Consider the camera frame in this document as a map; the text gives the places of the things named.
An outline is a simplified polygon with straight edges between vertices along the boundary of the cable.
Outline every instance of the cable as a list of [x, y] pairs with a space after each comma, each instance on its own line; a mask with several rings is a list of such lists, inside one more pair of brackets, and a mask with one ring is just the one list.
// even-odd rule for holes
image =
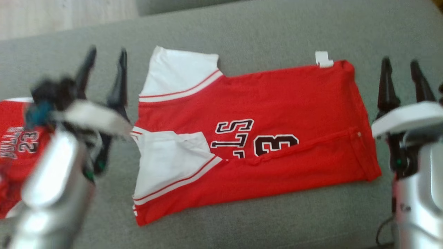
[[378, 237], [380, 236], [381, 231], [383, 230], [383, 228], [389, 224], [390, 222], [392, 222], [394, 220], [394, 216], [391, 216], [389, 218], [387, 218], [385, 221], [382, 222], [382, 224], [378, 227], [377, 229], [377, 234], [375, 235], [375, 243], [377, 244], [378, 248], [381, 249], [387, 249], [390, 246], [394, 245], [394, 242], [390, 242], [390, 243], [385, 243], [385, 244], [381, 244], [380, 241], [378, 240]]

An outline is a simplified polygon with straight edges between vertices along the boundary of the printed number 23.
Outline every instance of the printed number 23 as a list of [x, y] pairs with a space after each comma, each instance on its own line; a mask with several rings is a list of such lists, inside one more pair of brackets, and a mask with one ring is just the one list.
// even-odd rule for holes
[[36, 142], [39, 138], [38, 132], [25, 132], [20, 138], [20, 144], [17, 148], [19, 152], [36, 153], [39, 143]]

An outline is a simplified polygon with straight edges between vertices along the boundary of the basketball jersey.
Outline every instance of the basketball jersey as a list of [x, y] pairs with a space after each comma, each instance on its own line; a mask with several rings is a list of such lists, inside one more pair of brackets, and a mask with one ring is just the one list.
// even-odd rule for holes
[[24, 113], [32, 98], [0, 101], [0, 219], [21, 200], [20, 191], [50, 135], [43, 128], [26, 130]]
[[349, 62], [227, 77], [217, 61], [154, 50], [131, 133], [141, 154], [138, 225], [381, 175]]

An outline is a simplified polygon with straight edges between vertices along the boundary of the clothing tag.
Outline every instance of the clothing tag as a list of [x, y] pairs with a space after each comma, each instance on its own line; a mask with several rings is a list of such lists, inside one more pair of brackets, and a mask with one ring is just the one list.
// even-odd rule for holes
[[334, 61], [328, 57], [328, 51], [316, 51], [315, 62], [319, 67], [331, 67], [334, 65]]

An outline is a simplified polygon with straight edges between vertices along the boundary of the couch cushion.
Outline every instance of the couch cushion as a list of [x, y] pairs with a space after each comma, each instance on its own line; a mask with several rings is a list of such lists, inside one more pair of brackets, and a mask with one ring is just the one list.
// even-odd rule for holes
[[[42, 75], [74, 73], [90, 44], [97, 62], [87, 95], [103, 99], [128, 50], [128, 116], [137, 119], [138, 93], [156, 45], [216, 53], [228, 76], [315, 63], [315, 50], [347, 59], [363, 101], [377, 113], [380, 64], [391, 57], [403, 104], [415, 100], [409, 63], [420, 60], [431, 87], [443, 78], [443, 16], [431, 1], [255, 0], [0, 42], [0, 98], [29, 95]], [[390, 215], [388, 147], [377, 143], [383, 176], [367, 183], [314, 189], [270, 198], [189, 209], [148, 226], [136, 225], [131, 195], [139, 152], [118, 141], [109, 170], [97, 182], [76, 248], [364, 248]], [[0, 221], [0, 237], [11, 221]], [[390, 240], [389, 229], [382, 241]]]
[[136, 0], [140, 16], [225, 4], [239, 0]]

